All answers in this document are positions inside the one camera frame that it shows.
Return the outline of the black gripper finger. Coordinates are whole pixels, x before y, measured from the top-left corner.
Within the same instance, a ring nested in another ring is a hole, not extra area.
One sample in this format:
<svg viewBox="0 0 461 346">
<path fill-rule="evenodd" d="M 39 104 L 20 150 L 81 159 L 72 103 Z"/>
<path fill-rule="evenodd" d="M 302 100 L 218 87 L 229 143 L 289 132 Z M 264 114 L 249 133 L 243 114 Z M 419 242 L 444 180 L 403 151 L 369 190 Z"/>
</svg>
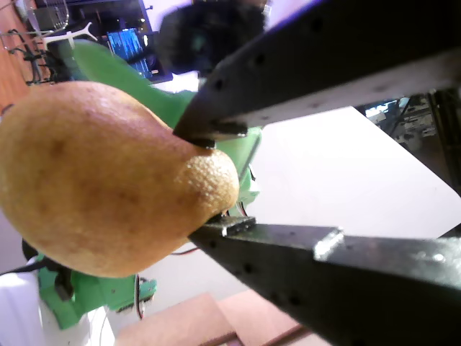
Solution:
<svg viewBox="0 0 461 346">
<path fill-rule="evenodd" d="M 174 133 L 249 128 L 460 84 L 458 1 L 312 1 L 221 62 Z"/>
<path fill-rule="evenodd" d="M 242 283 L 332 345 L 458 345 L 460 240 L 216 216 L 190 236 Z"/>
</svg>

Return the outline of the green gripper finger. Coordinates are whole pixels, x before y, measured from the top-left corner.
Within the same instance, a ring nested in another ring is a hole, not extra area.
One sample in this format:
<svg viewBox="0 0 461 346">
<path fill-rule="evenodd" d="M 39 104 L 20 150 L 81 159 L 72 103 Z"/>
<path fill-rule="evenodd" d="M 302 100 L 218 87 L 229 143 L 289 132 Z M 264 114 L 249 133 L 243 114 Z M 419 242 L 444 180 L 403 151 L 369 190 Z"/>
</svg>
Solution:
<svg viewBox="0 0 461 346">
<path fill-rule="evenodd" d="M 174 127 L 191 102 L 194 92 L 172 93 L 158 89 L 124 60 L 104 46 L 89 40 L 74 43 L 73 57 L 80 71 L 90 81 L 118 88 L 134 97 L 168 126 Z"/>
</svg>

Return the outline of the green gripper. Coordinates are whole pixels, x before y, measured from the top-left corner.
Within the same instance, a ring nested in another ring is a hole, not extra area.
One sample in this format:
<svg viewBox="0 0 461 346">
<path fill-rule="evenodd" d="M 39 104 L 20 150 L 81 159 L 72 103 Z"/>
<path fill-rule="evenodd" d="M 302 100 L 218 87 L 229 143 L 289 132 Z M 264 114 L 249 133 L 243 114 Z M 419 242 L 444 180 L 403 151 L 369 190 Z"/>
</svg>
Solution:
<svg viewBox="0 0 461 346">
<path fill-rule="evenodd" d="M 247 136 L 227 141 L 220 141 L 216 148 L 227 154 L 233 161 L 239 181 L 239 193 L 236 208 L 246 207 L 254 202 L 260 193 L 251 163 L 262 139 L 261 127 L 250 128 Z"/>
</svg>

